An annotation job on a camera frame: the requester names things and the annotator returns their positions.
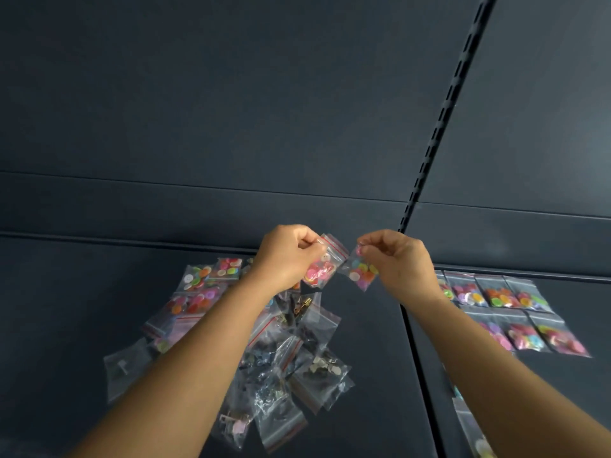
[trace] right hand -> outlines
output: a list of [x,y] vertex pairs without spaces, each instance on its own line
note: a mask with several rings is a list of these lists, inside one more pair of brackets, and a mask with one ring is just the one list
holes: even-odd
[[442,297],[431,257],[419,239],[398,231],[379,230],[358,240],[365,260],[374,265],[382,283],[406,307]]

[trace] gray wall panel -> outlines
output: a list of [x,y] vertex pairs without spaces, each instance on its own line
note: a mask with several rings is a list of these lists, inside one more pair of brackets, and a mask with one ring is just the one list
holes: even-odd
[[[611,339],[607,323],[611,318],[607,297],[611,284],[542,279],[535,279],[535,282],[594,358],[539,354],[531,350],[520,352],[518,358],[578,407],[611,429],[611,391],[608,389],[611,383]],[[588,302],[588,311],[584,311],[582,302]],[[454,414],[450,384],[439,357],[422,328],[412,318],[410,322],[446,456],[472,458]]]
[[[0,238],[0,250],[0,437],[53,453],[105,412],[102,357],[141,337],[140,325],[164,305],[187,263],[216,257],[7,238]],[[380,283],[364,294],[340,275],[322,302],[341,316],[330,346],[353,367],[356,387],[328,413],[305,411],[308,427],[274,456],[434,456],[398,303]],[[255,427],[244,455],[267,456]],[[202,456],[236,454],[209,440]]]
[[611,217],[611,0],[498,0],[421,201]]
[[408,199],[479,0],[3,0],[0,166]]
[[278,223],[305,223],[348,247],[397,229],[405,205],[253,191],[0,173],[0,230],[257,248]]
[[439,263],[611,276],[611,219],[418,203],[406,233]]

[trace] left hand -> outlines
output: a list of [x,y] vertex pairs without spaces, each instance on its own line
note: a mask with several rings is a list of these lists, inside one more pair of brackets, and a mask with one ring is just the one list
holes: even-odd
[[294,286],[327,248],[305,225],[278,225],[263,237],[249,275],[269,283],[274,294]]

